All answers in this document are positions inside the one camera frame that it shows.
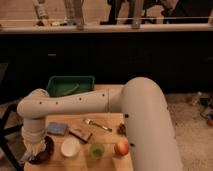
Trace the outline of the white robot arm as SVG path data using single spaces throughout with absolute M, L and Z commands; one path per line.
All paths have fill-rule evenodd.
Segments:
M 23 118 L 25 147 L 33 156 L 46 149 L 48 115 L 121 113 L 134 171 L 183 171 L 165 96 L 149 78 L 136 77 L 119 88 L 63 97 L 36 89 L 18 103 L 17 113 Z

